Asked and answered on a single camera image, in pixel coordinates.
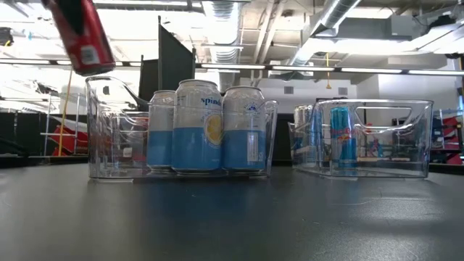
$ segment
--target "dark gray table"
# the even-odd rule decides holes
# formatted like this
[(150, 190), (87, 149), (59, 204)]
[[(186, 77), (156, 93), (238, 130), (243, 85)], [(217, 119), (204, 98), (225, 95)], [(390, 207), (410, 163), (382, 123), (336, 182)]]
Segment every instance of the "dark gray table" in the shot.
[(94, 183), (0, 170), (0, 260), (464, 260), (464, 177)]

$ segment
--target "white can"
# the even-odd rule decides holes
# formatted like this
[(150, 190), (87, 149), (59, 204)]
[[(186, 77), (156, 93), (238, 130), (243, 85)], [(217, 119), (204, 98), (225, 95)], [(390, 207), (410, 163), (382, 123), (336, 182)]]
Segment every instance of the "white can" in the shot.
[(219, 169), (223, 133), (218, 86), (183, 80), (175, 93), (173, 169), (182, 173)]
[(228, 89), (223, 100), (223, 167), (234, 171), (265, 168), (265, 99), (250, 86)]
[(149, 134), (146, 163), (169, 168), (172, 157), (175, 91), (155, 91), (149, 108)]
[(295, 107), (294, 110), (294, 119), (295, 119), (295, 128), (298, 128), (301, 125), (309, 123), (312, 113), (311, 104), (303, 104)]

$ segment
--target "metal rack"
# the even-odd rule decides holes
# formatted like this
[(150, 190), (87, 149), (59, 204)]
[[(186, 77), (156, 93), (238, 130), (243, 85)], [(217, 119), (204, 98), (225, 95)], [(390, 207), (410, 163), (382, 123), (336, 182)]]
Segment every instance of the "metal rack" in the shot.
[[(78, 127), (79, 127), (79, 109), (80, 109), (80, 102), (81, 102), (81, 97), (85, 99), (85, 95), (83, 94), (70, 94), (70, 100), (75, 101), (76, 103), (76, 112), (75, 112), (75, 133), (74, 134), (68, 134), (68, 133), (63, 133), (63, 136), (70, 136), (74, 137), (74, 151), (72, 152), (73, 154), (76, 153), (77, 149), (77, 143), (78, 143)], [(59, 136), (59, 133), (49, 133), (49, 125), (50, 125), (50, 114), (51, 114), (51, 108), (52, 108), (52, 102), (59, 102), (61, 97), (55, 97), (50, 94), (49, 98), (4, 98), (2, 101), (6, 102), (48, 102), (48, 110), (46, 113), (46, 132), (40, 133), (41, 136), (44, 136), (44, 148), (43, 148), (43, 156), (46, 156), (46, 149), (47, 149), (47, 144), (48, 144), (48, 139), (50, 136)]]
[[(439, 121), (439, 126), (432, 125), (432, 137), (440, 138), (442, 145), (440, 147), (434, 147), (431, 149), (431, 153), (438, 155), (438, 154), (445, 154), (446, 162), (452, 160), (452, 158), (456, 157), (457, 155), (461, 155), (464, 151), (464, 143), (463, 143), (463, 126), (464, 123), (464, 111), (460, 109), (439, 109), (434, 112), (434, 118)], [(444, 115), (453, 115), (453, 117), (459, 117), (461, 121), (457, 120), (457, 124), (449, 124), (444, 121)], [(450, 139), (448, 136), (445, 135), (444, 130), (453, 129), (455, 132), (455, 138), (457, 138), (456, 142), (446, 142), (447, 139)], [(447, 145), (451, 146), (458, 146), (458, 148), (449, 148)]]

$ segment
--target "spindrift can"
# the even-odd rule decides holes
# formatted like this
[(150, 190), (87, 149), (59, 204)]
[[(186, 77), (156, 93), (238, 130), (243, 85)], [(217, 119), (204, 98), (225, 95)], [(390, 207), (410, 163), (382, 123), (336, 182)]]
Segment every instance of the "spindrift can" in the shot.
[(92, 0), (42, 0), (50, 9), (72, 68), (82, 76), (115, 68), (111, 48)]
[(226, 170), (264, 170), (264, 103), (264, 97), (258, 88), (237, 86), (226, 91), (223, 101), (223, 168)]
[(172, 167), (180, 173), (220, 168), (221, 95), (215, 83), (183, 80), (175, 92)]
[(348, 107), (331, 109), (331, 148), (331, 170), (357, 167), (354, 119)]
[(155, 91), (150, 101), (146, 163), (151, 168), (171, 166), (174, 104), (175, 91)]

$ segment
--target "ceiling light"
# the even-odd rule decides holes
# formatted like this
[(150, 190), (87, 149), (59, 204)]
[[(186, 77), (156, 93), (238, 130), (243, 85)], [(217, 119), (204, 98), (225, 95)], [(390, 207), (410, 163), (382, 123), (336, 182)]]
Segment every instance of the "ceiling light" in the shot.
[(209, 43), (202, 43), (202, 47), (205, 48), (214, 48), (214, 49), (240, 49), (242, 50), (244, 47), (243, 46), (231, 46), (231, 45), (218, 45), (218, 44), (209, 44)]
[(232, 70), (264, 70), (264, 65), (224, 65), (224, 64), (202, 64), (202, 68), (210, 69), (232, 69)]
[(49, 65), (48, 60), (40, 59), (0, 59), (0, 63), (12, 65)]
[(313, 66), (273, 66), (273, 70), (284, 71), (301, 71), (301, 72), (333, 72), (335, 69), (331, 67), (313, 67)]
[(71, 65), (71, 61), (57, 61), (58, 65)]
[[(94, 4), (164, 5), (186, 7), (187, 1), (94, 0)], [(202, 7), (202, 4), (192, 3), (192, 6)]]
[(412, 75), (444, 75), (444, 76), (464, 76), (464, 71), (445, 71), (445, 70), (410, 70)]
[(370, 69), (370, 68), (342, 68), (345, 73), (401, 73), (402, 70), (395, 69)]
[(397, 8), (356, 7), (347, 13), (348, 18), (387, 19)]
[(412, 47), (408, 43), (392, 40), (345, 39), (336, 42), (334, 51), (345, 54), (392, 55), (411, 51)]

